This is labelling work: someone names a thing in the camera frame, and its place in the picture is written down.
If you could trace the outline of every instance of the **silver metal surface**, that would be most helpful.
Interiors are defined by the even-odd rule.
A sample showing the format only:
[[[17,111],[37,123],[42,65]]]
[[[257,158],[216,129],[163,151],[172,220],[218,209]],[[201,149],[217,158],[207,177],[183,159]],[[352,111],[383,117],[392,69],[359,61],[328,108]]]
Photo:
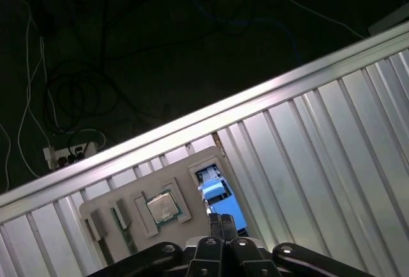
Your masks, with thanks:
[[[32,214],[57,275],[82,276],[54,206],[46,205]]]
[[[216,145],[267,250],[295,242],[409,276],[407,48],[404,24],[1,195],[0,274],[100,269],[83,201]]]
[[[393,26],[409,19],[409,3],[406,3],[399,7],[397,10],[394,10],[392,13],[384,16],[381,20],[375,22],[368,27],[368,31],[371,35],[379,34],[383,31],[390,29]]]
[[[243,91],[238,95],[213,104],[212,106],[184,116],[183,118],[175,120],[167,125],[126,141],[110,150],[106,150],[84,161],[59,170],[55,172],[54,176],[46,176],[35,182],[12,190],[9,193],[0,196],[0,205],[3,206],[7,203],[14,202],[15,200],[45,189],[46,187],[55,186],[58,182],[74,177],[79,173],[84,173],[98,165],[106,164],[107,161],[120,156],[123,156],[123,162],[127,161],[126,168],[128,168],[128,164],[135,164],[135,162],[139,160],[137,159],[133,163],[129,163],[129,159],[135,158],[139,155],[139,152],[137,151],[138,148],[143,147],[144,152],[149,155],[147,158],[145,158],[145,155],[140,155],[139,157],[142,157],[143,160],[150,159],[155,156],[155,153],[148,150],[148,145],[154,142],[152,145],[155,145],[157,148],[154,152],[158,152],[160,148],[159,145],[161,144],[158,144],[157,141],[161,139],[166,140],[165,143],[168,144],[161,148],[162,151],[167,152],[177,148],[181,144],[187,142],[185,139],[188,139],[188,141],[195,140],[208,134],[209,131],[214,131],[214,127],[220,127],[237,121],[241,119],[244,114],[247,114],[248,116],[251,113],[258,112],[259,109],[255,105],[257,103],[256,101],[253,101],[253,99],[262,97],[264,94],[276,90],[285,84],[293,83],[307,76],[312,76],[314,75],[313,72],[319,72],[318,75],[312,78],[311,84],[307,86],[315,88],[321,84],[326,84],[330,79],[346,75],[358,68],[362,68],[372,62],[378,61],[381,58],[393,55],[398,51],[407,48],[407,38],[409,37],[408,30],[409,24],[403,24],[402,26],[391,29],[386,33],[359,42],[339,52],[335,52],[300,68],[296,68],[287,74],[272,79],[271,81],[267,81],[249,90]],[[300,90],[304,91],[306,89],[297,88],[295,92],[300,93]],[[253,111],[248,107],[245,107],[246,102],[250,101],[252,102]],[[243,106],[240,108],[241,111],[235,112],[235,107],[237,106]],[[227,110],[233,111],[233,114],[226,112]],[[183,138],[183,142],[180,143],[179,141],[176,141],[175,136],[177,137],[178,131],[180,132],[181,130],[183,130],[186,138]],[[131,152],[134,154],[126,156],[126,153]],[[115,164],[117,166],[116,168],[113,167],[108,169],[110,171],[109,175],[112,175],[112,171],[113,173],[119,173],[121,170],[124,170],[125,165],[121,166],[121,163],[118,162]]]

